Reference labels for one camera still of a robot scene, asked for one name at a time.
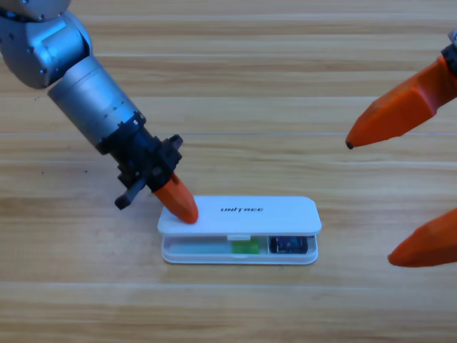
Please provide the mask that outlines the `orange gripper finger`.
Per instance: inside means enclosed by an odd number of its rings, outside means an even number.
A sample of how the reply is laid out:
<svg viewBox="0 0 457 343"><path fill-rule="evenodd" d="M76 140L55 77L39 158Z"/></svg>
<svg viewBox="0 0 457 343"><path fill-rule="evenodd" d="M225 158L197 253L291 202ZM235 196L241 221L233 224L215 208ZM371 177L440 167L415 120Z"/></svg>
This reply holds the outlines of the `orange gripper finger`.
<svg viewBox="0 0 457 343"><path fill-rule="evenodd" d="M434 267L456 263L456 209L417 228L389 255L397 267Z"/></svg>

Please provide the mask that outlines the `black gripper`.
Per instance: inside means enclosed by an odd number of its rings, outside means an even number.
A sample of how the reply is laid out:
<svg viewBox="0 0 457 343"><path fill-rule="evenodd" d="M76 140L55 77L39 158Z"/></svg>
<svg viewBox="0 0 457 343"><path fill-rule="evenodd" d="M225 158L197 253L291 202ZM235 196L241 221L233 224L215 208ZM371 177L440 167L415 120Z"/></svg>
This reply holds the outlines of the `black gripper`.
<svg viewBox="0 0 457 343"><path fill-rule="evenodd" d="M448 38L451 43L442 56L373 101L357 118L346 137L349 149L402 136L456 98L457 31Z"/></svg>
<svg viewBox="0 0 457 343"><path fill-rule="evenodd" d="M119 209L126 208L144 187L149 187L174 216L187 224L194 224L199 217L194 196L173 173L182 158L179 148L183 139L175 134L161 141L149 133L145 123L143 114L135 112L96 145L101 154L110 154L118 162L121 172L118 179L126 187L126 191L115 200L115 205Z"/></svg>

